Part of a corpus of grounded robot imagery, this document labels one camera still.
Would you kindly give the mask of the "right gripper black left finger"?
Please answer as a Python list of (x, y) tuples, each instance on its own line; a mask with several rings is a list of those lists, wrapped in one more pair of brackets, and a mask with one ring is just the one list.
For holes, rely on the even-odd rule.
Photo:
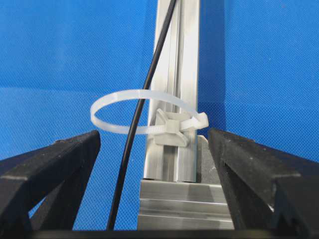
[(72, 230), (101, 147), (93, 130), (0, 162), (0, 237)]

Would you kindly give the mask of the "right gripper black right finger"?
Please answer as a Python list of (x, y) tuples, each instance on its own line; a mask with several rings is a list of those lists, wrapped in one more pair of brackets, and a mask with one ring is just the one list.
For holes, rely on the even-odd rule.
[(216, 128), (208, 144), (235, 230), (319, 234), (319, 165)]

